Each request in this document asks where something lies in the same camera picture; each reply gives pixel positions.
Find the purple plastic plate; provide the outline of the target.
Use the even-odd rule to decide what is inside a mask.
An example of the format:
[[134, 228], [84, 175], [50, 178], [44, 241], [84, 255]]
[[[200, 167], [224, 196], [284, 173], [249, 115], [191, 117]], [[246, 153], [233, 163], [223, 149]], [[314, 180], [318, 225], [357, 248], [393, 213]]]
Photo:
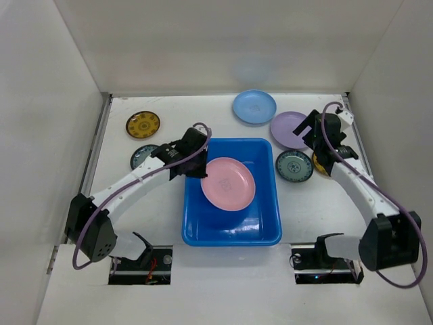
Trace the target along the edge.
[[293, 131], [306, 118], [301, 112], [282, 112], [271, 121], [271, 135], [280, 145], [295, 149], [303, 150], [307, 148], [302, 139], [310, 130], [307, 127], [300, 135], [295, 135]]

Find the pink plastic plate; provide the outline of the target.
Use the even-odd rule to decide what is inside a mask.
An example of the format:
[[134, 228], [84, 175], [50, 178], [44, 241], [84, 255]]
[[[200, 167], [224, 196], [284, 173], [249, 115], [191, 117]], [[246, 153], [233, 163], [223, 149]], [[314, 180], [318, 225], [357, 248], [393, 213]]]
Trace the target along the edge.
[[216, 208], [236, 212], [254, 200], [255, 180], [242, 162], [229, 157], [215, 158], [207, 163], [206, 174], [200, 181], [201, 189]]

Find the light blue plastic plate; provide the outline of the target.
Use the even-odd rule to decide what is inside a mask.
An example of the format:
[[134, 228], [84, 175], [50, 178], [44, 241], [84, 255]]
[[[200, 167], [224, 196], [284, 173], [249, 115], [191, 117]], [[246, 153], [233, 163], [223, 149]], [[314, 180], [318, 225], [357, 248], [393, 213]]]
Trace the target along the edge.
[[268, 123], [275, 116], [277, 104], [267, 92], [251, 89], [239, 93], [233, 101], [232, 108], [241, 121], [261, 125]]

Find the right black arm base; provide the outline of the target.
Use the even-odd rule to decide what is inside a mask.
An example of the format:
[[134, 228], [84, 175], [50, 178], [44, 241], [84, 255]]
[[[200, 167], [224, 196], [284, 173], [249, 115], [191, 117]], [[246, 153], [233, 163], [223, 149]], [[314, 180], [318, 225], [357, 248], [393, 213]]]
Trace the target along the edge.
[[296, 284], [360, 284], [364, 272], [358, 261], [330, 257], [325, 240], [341, 236], [331, 233], [319, 236], [314, 243], [293, 244], [289, 257]]

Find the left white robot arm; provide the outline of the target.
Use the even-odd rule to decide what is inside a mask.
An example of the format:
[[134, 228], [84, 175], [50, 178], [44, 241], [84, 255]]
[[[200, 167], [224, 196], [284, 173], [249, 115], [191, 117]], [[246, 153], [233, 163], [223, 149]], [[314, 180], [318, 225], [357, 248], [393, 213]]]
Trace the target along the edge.
[[152, 260], [153, 246], [138, 232], [115, 232], [122, 215], [146, 194], [178, 176], [203, 179], [212, 131], [195, 123], [181, 139], [162, 144], [128, 175], [106, 189], [70, 203], [64, 233], [74, 245], [72, 266], [81, 270], [106, 257], [128, 260], [143, 268]]

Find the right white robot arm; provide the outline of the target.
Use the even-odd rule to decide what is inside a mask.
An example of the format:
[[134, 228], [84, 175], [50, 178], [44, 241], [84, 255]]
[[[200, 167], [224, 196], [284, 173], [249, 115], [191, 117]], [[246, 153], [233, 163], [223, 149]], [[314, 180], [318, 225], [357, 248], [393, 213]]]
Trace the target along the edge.
[[338, 258], [359, 260], [370, 271], [414, 263], [419, 257], [419, 237], [416, 228], [421, 220], [415, 213], [406, 217], [401, 208], [374, 189], [374, 181], [366, 173], [357, 153], [342, 144], [342, 119], [350, 125], [352, 116], [347, 111], [321, 114], [313, 110], [295, 128], [312, 149], [317, 162], [347, 193], [365, 221], [361, 237], [342, 233], [318, 237], [313, 251], [315, 263], [329, 267]]

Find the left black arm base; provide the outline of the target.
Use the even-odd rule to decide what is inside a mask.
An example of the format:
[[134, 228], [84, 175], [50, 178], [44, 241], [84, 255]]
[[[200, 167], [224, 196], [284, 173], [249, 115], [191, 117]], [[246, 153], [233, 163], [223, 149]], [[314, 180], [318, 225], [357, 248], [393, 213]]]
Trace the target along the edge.
[[155, 246], [144, 266], [138, 261], [119, 259], [112, 261], [109, 285], [170, 285], [173, 264], [172, 246]]

